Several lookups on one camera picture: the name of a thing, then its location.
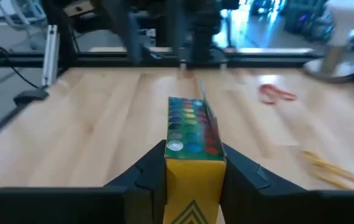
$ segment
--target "triangle logo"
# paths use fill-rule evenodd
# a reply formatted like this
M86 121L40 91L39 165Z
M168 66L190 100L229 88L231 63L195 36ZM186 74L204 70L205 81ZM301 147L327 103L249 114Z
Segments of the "triangle logo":
M193 200L171 224L208 224L208 222L196 201Z

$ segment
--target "white chair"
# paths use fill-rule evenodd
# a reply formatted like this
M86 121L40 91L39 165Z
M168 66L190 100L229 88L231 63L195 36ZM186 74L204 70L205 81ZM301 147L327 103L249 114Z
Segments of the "white chair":
M354 29L354 1L330 0L326 8L334 24L327 52L324 58L306 63L304 70L310 76L326 82L344 82L353 74L353 67L342 59L350 42L350 32Z
M14 20L2 6L0 0L0 10L5 18L6 23L14 30L24 30L27 34L27 41L32 50L43 52L45 50L45 38L47 32L47 18L40 5L40 0L11 0L11 5L15 10L18 20ZM33 17L27 17L26 12L31 12ZM41 34L39 36L31 34L31 28L39 28Z

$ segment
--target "black metal structure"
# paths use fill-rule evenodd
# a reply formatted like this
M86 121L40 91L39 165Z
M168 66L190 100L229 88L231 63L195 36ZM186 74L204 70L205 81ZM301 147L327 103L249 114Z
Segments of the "black metal structure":
M47 0L42 4L49 23L58 25L61 38L59 76L72 67L178 67L189 59L186 54L150 51L145 54L143 50L139 63L134 63L126 52L78 53L74 49L70 30L76 20L63 10L69 2ZM319 57L315 52L259 54L222 52L212 48L208 37L214 34L217 22L206 19L214 15L213 9L217 6L210 8L212 10L209 11L208 8L200 8L202 17L199 16L193 23L196 25L193 35L197 36L193 37L191 46L184 46L180 40L171 43L174 50L185 47L189 51L192 47L207 53L206 58L200 58L200 55L191 57L192 67L219 67L220 63L224 63L231 68L301 68L309 60ZM195 42L197 37L207 39L207 44ZM212 57L212 53L209 54L211 49L217 50L223 60ZM39 54L10 54L8 57L0 54L0 67L42 67L43 60L44 56ZM17 105L9 116L0 121L0 129L27 106L25 101ZM354 192L306 191L226 144L224 147L227 167L220 205L226 223L330 223L331 220L353 220ZM102 188L0 189L0 223L162 223L167 201L164 148L165 140Z

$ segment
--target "gray floor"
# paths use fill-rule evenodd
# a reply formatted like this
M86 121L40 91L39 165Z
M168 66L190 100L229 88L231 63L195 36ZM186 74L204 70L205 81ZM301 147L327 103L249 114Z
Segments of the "gray floor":
M277 16L251 17L244 11L235 11L233 14L233 44L236 47L270 47L270 48L301 48L312 47L323 50L322 45L314 45L306 42L302 37L288 34L283 31L284 21ZM226 35L225 25L215 40L220 47L225 47ZM7 26L0 26L0 46L12 49L15 52L31 51L29 44L25 41L26 33L12 30ZM35 38L41 38L42 34L37 31ZM108 31L100 30L78 37L78 45L82 52L89 51L92 47L120 46L119 39ZM39 85L42 69L25 68L21 73L33 83ZM18 76L12 75L10 68L0 68L0 119L15 108L12 99L18 93L29 90L31 87L25 84Z

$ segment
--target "wood grain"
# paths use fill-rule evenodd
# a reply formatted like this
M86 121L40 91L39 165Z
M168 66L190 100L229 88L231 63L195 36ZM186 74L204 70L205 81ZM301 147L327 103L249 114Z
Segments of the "wood grain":
M199 80L240 153L306 189L333 187L308 174L303 149L354 173L354 84L295 69L75 68L1 131L0 187L106 184L165 139L167 97L200 98ZM263 83L297 100L263 105Z

